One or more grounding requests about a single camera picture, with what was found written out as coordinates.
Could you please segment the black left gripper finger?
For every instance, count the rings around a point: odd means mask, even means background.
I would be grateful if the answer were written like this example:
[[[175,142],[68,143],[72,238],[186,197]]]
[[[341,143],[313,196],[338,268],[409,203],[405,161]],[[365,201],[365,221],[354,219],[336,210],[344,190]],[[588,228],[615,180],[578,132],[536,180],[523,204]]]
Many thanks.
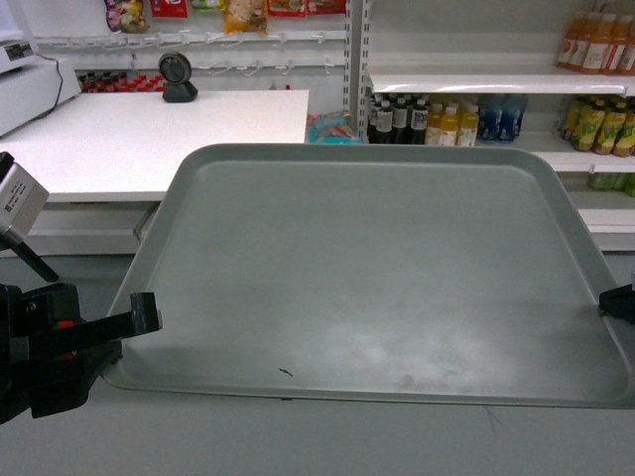
[[[79,343],[97,345],[159,331],[163,328],[161,312],[154,293],[130,295],[130,310],[98,320],[82,323],[74,330]]]

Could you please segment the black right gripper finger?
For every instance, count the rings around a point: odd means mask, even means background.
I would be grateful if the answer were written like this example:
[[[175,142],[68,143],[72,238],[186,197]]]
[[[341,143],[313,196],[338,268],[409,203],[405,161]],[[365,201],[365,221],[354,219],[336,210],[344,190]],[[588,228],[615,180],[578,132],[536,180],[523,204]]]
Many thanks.
[[[634,298],[633,285],[626,285],[601,293],[598,298],[598,307],[602,314],[634,324]]]

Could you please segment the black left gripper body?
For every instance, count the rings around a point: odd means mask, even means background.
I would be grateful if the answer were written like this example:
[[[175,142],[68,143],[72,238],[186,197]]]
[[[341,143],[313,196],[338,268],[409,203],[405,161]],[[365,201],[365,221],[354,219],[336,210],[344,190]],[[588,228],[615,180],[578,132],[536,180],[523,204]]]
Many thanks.
[[[121,343],[80,316],[77,288],[1,286],[1,421],[48,417],[82,406]]]

